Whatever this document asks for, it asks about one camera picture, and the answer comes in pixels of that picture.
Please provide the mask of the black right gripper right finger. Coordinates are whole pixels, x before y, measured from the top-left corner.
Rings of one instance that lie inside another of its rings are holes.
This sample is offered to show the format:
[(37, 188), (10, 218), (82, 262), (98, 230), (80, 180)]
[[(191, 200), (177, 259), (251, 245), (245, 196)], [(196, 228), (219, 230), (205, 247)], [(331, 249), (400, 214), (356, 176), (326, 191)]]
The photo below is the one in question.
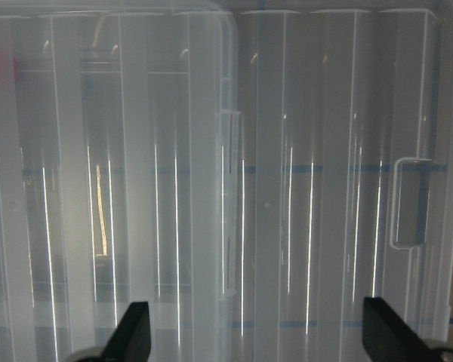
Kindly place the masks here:
[(380, 297), (365, 297), (362, 345), (371, 361), (441, 361), (435, 352)]

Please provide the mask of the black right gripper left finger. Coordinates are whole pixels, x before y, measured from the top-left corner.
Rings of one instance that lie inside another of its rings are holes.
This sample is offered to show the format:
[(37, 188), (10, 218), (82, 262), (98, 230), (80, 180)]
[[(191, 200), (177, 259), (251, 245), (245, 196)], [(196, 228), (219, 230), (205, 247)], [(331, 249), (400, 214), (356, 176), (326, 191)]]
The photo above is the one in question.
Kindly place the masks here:
[(149, 303), (132, 302), (102, 350), (100, 361), (148, 361), (151, 349)]

